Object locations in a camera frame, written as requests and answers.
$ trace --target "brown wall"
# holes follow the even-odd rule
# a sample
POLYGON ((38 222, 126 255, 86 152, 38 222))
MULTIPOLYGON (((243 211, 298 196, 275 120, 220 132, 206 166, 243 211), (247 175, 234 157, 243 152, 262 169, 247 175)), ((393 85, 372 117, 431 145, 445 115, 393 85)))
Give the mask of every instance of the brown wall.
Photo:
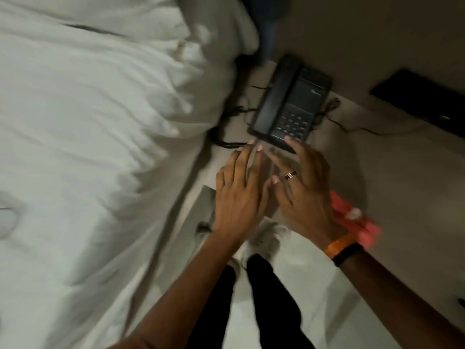
POLYGON ((465 93, 465 0, 292 0, 275 59, 286 52, 365 106, 369 89, 402 66, 465 93))

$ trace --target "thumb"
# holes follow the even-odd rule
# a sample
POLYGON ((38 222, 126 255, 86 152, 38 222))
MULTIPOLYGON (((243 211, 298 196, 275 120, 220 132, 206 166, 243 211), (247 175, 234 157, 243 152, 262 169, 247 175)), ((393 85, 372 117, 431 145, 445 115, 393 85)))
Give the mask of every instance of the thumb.
POLYGON ((261 199, 259 203, 258 216, 260 220, 263 218, 266 206, 268 205, 268 200, 270 197, 270 186, 271 186, 271 179, 268 179, 265 181, 263 185, 263 191, 262 191, 262 195, 261 195, 261 199))
POLYGON ((289 199, 289 196, 287 195, 284 183, 276 175, 273 175, 271 179, 274 187, 274 195, 278 200, 279 206, 281 207, 282 211, 286 212, 292 207, 292 203, 289 199))

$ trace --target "person's left arm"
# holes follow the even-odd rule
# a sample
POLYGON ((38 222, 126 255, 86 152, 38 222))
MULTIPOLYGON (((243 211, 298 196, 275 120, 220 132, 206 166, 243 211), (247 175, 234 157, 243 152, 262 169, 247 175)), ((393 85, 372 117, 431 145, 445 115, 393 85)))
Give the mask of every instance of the person's left arm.
POLYGON ((264 153, 257 150, 248 178, 254 144, 234 151, 216 177, 216 210, 212 234, 181 276, 150 309, 137 329, 112 349, 184 348, 227 262, 263 216, 267 181, 259 186, 264 153))

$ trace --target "black corded telephone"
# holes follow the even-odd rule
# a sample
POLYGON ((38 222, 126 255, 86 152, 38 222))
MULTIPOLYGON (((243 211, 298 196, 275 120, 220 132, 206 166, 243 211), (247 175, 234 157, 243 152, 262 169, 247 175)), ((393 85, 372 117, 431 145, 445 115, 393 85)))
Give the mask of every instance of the black corded telephone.
POLYGON ((247 132, 289 152, 286 135, 305 141, 319 118, 331 78, 285 55, 267 86, 247 132))

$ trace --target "wrinkled sheet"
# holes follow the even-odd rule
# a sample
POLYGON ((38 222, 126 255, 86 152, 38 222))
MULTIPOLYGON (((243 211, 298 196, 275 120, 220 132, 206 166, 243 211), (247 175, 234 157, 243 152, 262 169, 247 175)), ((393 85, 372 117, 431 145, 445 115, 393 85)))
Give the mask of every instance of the wrinkled sheet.
POLYGON ((1 348, 102 348, 121 335, 232 89, 231 59, 257 47, 230 2, 237 36, 214 60, 214 35, 135 42, 0 2, 0 198, 18 217, 0 235, 1 348))

